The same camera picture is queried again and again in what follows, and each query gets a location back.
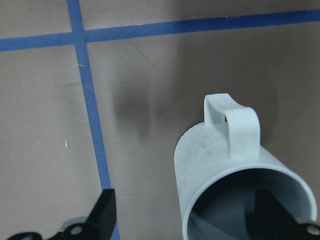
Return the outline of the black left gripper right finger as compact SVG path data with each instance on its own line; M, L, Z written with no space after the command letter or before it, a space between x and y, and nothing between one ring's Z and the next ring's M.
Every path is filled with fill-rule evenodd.
M254 211L246 217L251 240L318 240L320 224L299 222L267 189L255 192Z

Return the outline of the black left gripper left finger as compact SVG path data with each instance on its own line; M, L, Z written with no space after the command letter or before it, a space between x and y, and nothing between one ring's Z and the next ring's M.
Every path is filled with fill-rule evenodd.
M75 222L53 235L51 240L110 240L117 222L116 194L104 189L84 222Z

